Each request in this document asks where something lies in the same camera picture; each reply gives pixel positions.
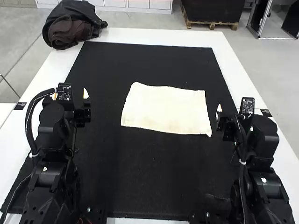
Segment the black jacket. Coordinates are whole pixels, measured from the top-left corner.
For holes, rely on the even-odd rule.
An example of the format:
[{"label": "black jacket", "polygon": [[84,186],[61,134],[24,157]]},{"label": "black jacket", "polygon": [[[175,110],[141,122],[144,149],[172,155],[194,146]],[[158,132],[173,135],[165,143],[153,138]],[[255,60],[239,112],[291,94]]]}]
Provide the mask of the black jacket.
[{"label": "black jacket", "polygon": [[67,49],[79,41],[98,37],[108,23],[87,1],[62,0],[50,13],[43,27],[43,39],[55,49]]}]

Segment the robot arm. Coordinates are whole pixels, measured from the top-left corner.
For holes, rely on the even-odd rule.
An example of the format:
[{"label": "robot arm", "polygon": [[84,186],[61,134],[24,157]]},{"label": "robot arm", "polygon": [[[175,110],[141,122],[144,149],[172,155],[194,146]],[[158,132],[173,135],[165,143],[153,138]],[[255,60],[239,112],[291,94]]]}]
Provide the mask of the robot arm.
[{"label": "robot arm", "polygon": [[253,98],[242,99],[237,115],[217,113],[217,131],[235,143],[240,163],[240,177],[231,188],[230,223],[295,224],[289,197],[271,167],[279,143],[277,125],[254,114]]},{"label": "robot arm", "polygon": [[[57,93],[56,100],[50,95]],[[42,100],[38,136],[34,141],[31,116]],[[75,108],[70,84],[38,94],[29,104],[26,114],[26,136],[31,147],[34,169],[28,184],[21,224],[68,224],[79,220],[80,180],[73,162],[78,127],[90,122],[89,97]]]}]

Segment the concrete floor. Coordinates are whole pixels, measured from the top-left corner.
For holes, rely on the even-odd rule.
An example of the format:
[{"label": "concrete floor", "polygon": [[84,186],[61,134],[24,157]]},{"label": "concrete floor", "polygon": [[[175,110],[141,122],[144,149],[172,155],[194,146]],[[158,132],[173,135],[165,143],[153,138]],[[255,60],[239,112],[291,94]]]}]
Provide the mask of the concrete floor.
[{"label": "concrete floor", "polygon": [[[51,48],[43,42],[42,37],[37,38],[49,13],[50,10],[0,7],[0,30],[5,30],[4,34],[3,32],[0,34],[0,50],[4,49],[0,52],[0,73],[5,74],[18,62],[6,77],[20,95],[26,90],[51,51]],[[110,27],[186,30],[177,1],[174,2],[172,15],[125,12],[97,12],[97,14],[101,19],[106,20]],[[299,138],[297,137],[299,119],[294,117],[296,111],[299,111],[299,105],[295,103],[299,96],[297,87],[299,41],[256,40],[246,29],[248,17],[249,12],[242,14],[237,31],[232,31],[226,26],[216,26],[215,31],[224,33],[299,157]],[[39,20],[34,22],[31,18],[39,18]],[[281,31],[277,27],[276,29],[270,28],[269,31],[271,35],[279,37]],[[24,35],[18,32],[18,35],[10,40],[9,34],[14,34],[18,29],[23,30]],[[193,27],[192,30],[209,29],[208,26],[202,25]],[[16,95],[4,82],[1,82],[0,102],[17,101]]]}]

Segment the cabinet drawer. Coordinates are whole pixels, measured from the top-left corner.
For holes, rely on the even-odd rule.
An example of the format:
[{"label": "cabinet drawer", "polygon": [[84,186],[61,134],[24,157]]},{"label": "cabinet drawer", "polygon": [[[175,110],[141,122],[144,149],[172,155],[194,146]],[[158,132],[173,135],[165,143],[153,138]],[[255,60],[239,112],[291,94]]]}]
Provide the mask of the cabinet drawer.
[{"label": "cabinet drawer", "polygon": [[20,0],[21,4],[24,5],[35,5],[36,2],[34,0]]},{"label": "cabinet drawer", "polygon": [[18,0],[4,0],[6,4],[19,4]]},{"label": "cabinet drawer", "polygon": [[150,8],[150,0],[128,0],[129,8]]},{"label": "cabinet drawer", "polygon": [[109,7],[126,7],[125,0],[104,0],[104,3]]},{"label": "cabinet drawer", "polygon": [[94,6],[104,6],[104,0],[88,0],[88,2]]},{"label": "cabinet drawer", "polygon": [[170,0],[149,0],[149,8],[152,9],[169,9],[171,7]]},{"label": "cabinet drawer", "polygon": [[50,5],[57,5],[58,0],[37,0],[38,4],[50,4]]}]

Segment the zip tie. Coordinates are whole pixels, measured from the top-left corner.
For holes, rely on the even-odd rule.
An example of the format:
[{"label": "zip tie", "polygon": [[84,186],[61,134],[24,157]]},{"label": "zip tie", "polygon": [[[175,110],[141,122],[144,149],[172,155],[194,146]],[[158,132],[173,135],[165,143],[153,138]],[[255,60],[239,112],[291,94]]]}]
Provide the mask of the zip tie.
[{"label": "zip tie", "polygon": [[242,165],[246,165],[246,162],[242,162],[241,159],[239,159],[239,162],[240,162]]},{"label": "zip tie", "polygon": [[29,158],[32,158],[32,157],[37,157],[39,155],[39,152],[35,155],[33,155],[32,153],[29,153]]}]

